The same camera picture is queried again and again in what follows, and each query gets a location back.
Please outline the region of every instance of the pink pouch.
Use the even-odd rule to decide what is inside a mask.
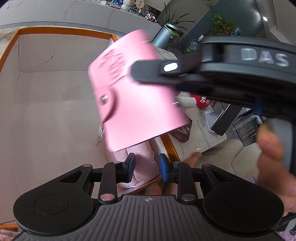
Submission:
[[[129,74],[135,61],[157,59],[147,39],[143,30],[125,35],[100,54],[88,69],[106,145],[112,152],[187,123],[183,111],[173,104],[171,87],[140,84]]]
[[[107,150],[107,156],[109,162],[123,162],[126,160],[127,156],[131,152],[136,155],[135,170],[133,172],[133,178],[130,183],[119,184],[123,188],[134,188],[142,186],[159,174],[157,164],[154,161],[154,152],[151,150],[148,141],[117,152],[109,152]]]

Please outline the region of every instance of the crosshair logo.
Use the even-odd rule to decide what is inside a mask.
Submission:
[[[153,201],[153,199],[151,198],[151,197],[147,197],[147,198],[145,198],[144,199],[146,202],[151,202],[151,201]]]

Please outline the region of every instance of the plant pot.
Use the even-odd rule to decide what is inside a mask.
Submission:
[[[175,38],[182,36],[183,32],[176,26],[166,23],[152,40],[152,44],[157,48],[167,50],[173,44]]]

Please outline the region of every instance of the red cup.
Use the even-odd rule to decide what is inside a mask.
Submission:
[[[207,99],[204,96],[190,94],[190,97],[195,98],[196,106],[201,109],[207,108],[209,106],[209,104],[212,103],[212,100]]]

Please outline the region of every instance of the fuzzy pink rug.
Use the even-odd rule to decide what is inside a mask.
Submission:
[[[0,241],[11,241],[19,234],[20,232],[12,232],[12,231],[0,229]]]

